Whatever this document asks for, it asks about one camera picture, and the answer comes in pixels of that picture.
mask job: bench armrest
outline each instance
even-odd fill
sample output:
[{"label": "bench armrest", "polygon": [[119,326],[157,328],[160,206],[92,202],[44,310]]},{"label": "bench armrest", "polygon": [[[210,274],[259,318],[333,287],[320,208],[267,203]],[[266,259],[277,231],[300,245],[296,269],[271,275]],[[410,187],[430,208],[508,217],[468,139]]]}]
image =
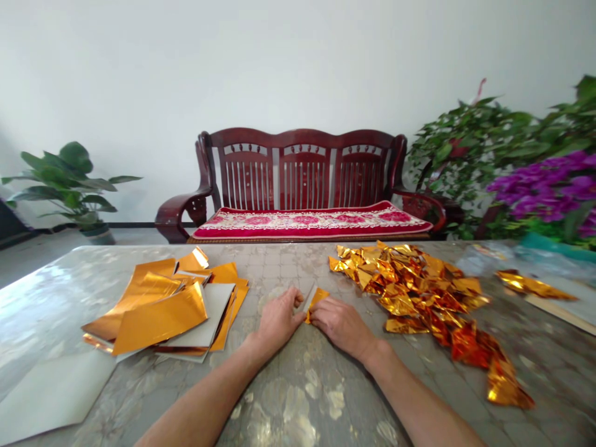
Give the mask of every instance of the bench armrest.
[{"label": "bench armrest", "polygon": [[155,227],[170,244],[186,243],[189,234],[182,226],[184,211],[197,227],[207,221],[207,202],[213,190],[203,187],[189,194],[180,194],[165,201],[155,216]]},{"label": "bench armrest", "polygon": [[445,225],[464,221],[464,211],[453,200],[432,192],[410,192],[400,188],[393,188],[392,194],[402,196],[402,209],[419,219],[428,220],[428,213],[434,210],[438,221],[434,222],[433,233],[441,232]]}]

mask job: red seat cushion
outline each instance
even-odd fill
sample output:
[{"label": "red seat cushion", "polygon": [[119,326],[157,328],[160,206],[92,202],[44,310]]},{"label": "red seat cushion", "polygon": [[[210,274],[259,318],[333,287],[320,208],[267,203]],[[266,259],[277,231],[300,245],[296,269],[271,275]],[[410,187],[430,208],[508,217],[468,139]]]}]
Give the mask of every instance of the red seat cushion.
[{"label": "red seat cushion", "polygon": [[223,207],[197,229],[194,242],[254,242],[390,238],[428,232],[433,224],[388,201],[367,207],[306,210],[238,210]]}]

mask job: pile of folded gold foil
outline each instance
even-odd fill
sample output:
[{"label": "pile of folded gold foil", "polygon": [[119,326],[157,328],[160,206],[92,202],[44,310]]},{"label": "pile of folded gold foil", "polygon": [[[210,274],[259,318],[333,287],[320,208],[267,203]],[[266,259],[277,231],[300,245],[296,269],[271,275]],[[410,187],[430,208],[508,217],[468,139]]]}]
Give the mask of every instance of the pile of folded gold foil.
[{"label": "pile of folded gold foil", "polygon": [[[120,301],[105,315],[82,326],[83,341],[120,355],[153,346],[156,352],[199,356],[220,351],[248,293],[248,280],[238,278],[235,263],[209,269],[207,255],[197,246],[187,256],[139,264]],[[236,284],[211,346],[158,346],[201,324],[209,317],[201,285]]]},{"label": "pile of folded gold foil", "polygon": [[413,245],[377,246],[357,250],[338,246],[340,259],[329,257],[329,267],[343,272],[391,314],[388,332],[431,333],[451,358],[488,369],[489,401],[500,405],[534,407],[532,398],[515,379],[515,368],[490,334],[476,328],[468,314],[490,302],[477,278],[465,278],[452,264]]}]

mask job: bench backrest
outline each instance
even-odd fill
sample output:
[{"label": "bench backrest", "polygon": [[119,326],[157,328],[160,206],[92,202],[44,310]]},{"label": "bench backrest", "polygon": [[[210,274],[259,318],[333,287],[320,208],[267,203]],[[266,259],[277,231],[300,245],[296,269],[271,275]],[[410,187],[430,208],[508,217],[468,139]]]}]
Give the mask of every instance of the bench backrest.
[{"label": "bench backrest", "polygon": [[202,132],[197,141],[199,167],[201,173],[209,170],[215,210],[221,202],[214,151],[223,206],[271,210],[366,206],[387,199],[401,184],[406,148],[403,135],[377,130],[331,135],[297,129],[272,135],[232,128]]}]

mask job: wooden sofa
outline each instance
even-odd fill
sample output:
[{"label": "wooden sofa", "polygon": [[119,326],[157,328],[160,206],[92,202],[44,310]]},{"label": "wooden sofa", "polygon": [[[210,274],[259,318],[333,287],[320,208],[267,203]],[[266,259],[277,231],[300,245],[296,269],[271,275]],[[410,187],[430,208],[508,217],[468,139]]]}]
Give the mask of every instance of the wooden sofa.
[{"label": "wooden sofa", "polygon": [[[428,218],[431,209],[436,216],[428,231],[394,237],[406,240],[428,238],[431,233],[440,232],[448,222],[457,222],[461,217],[457,205],[439,196],[404,189],[402,169],[407,140],[403,135],[393,137],[375,130],[330,135],[312,129],[271,135],[255,129],[232,128],[213,134],[202,132],[195,146],[201,173],[199,189],[167,200],[155,219],[156,228],[170,243],[198,242],[184,229],[182,217],[186,211],[194,225],[205,224],[208,197],[213,200],[215,211],[223,204],[255,213],[275,213],[274,209],[316,212],[367,207],[390,200],[397,194],[411,215]],[[215,181],[216,150],[221,195]],[[278,172],[277,182],[274,182],[275,171]],[[425,215],[416,215],[417,210]],[[348,239],[374,238],[374,235],[366,236]],[[331,234],[323,239],[347,238],[334,238]],[[277,240],[290,242],[294,239]]]}]

